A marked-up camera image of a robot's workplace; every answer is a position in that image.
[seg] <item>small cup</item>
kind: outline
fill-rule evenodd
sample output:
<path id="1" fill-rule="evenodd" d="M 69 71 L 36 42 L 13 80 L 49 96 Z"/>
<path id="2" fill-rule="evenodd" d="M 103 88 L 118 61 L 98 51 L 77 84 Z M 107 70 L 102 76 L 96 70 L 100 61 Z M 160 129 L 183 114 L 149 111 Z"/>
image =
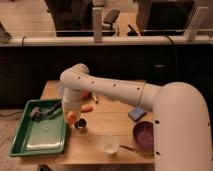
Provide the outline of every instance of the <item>small cup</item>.
<path id="1" fill-rule="evenodd" d="M 100 148 L 108 154 L 114 154 L 119 149 L 119 141 L 116 136 L 106 135 L 100 139 Z"/>

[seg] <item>green tray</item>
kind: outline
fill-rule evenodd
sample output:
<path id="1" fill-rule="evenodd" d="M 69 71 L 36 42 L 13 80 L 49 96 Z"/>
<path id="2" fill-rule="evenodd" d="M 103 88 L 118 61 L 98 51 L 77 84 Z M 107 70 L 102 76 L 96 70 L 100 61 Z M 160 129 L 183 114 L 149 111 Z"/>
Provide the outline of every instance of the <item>green tray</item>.
<path id="1" fill-rule="evenodd" d="M 32 121 L 29 114 L 36 106 L 50 109 L 59 99 L 30 100 L 27 102 L 10 150 L 11 157 L 63 153 L 67 125 L 62 109 L 55 117 L 39 122 Z"/>

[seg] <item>desk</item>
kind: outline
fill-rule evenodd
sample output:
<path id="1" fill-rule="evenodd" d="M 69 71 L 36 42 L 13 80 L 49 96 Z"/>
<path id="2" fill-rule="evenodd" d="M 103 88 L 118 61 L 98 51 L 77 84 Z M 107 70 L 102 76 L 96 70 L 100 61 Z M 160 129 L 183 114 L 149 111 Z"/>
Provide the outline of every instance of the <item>desk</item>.
<path id="1" fill-rule="evenodd" d="M 58 98 L 56 93 L 57 81 L 48 81 L 42 99 Z M 76 129 L 69 128 L 66 137 L 66 146 L 63 154 L 44 155 L 20 158 L 20 164 L 150 164 L 153 156 L 140 151 L 133 153 L 119 148 L 115 155 L 108 155 L 100 150 L 99 140 L 102 135 L 115 135 L 120 144 L 137 148 L 132 129 L 135 123 L 130 120 L 127 112 L 132 106 L 117 100 L 98 95 L 99 103 L 87 101 L 93 106 L 93 111 L 83 113 L 82 118 L 87 120 L 87 133 L 80 134 Z M 152 121 L 153 116 L 148 113 L 143 120 Z"/>

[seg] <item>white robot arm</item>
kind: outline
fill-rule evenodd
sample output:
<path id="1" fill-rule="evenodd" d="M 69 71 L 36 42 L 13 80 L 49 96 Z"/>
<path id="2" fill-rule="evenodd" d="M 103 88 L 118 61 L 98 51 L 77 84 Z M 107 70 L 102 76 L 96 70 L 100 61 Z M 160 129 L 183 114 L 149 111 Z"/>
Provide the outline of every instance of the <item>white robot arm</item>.
<path id="1" fill-rule="evenodd" d="M 83 64 L 61 74 L 60 81 L 65 86 L 62 108 L 66 122 L 69 111 L 80 111 L 83 90 L 140 106 L 154 113 L 156 171 L 213 171 L 209 113 L 197 89 L 182 82 L 161 87 L 88 74 Z"/>

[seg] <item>pink bowl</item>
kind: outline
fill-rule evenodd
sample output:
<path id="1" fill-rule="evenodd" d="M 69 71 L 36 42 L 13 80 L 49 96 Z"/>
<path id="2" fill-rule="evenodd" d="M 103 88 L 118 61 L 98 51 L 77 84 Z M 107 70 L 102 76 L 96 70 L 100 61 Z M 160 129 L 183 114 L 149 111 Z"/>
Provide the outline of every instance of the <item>pink bowl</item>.
<path id="1" fill-rule="evenodd" d="M 154 151 L 153 123 L 138 122 L 133 128 L 133 137 L 139 148 Z"/>

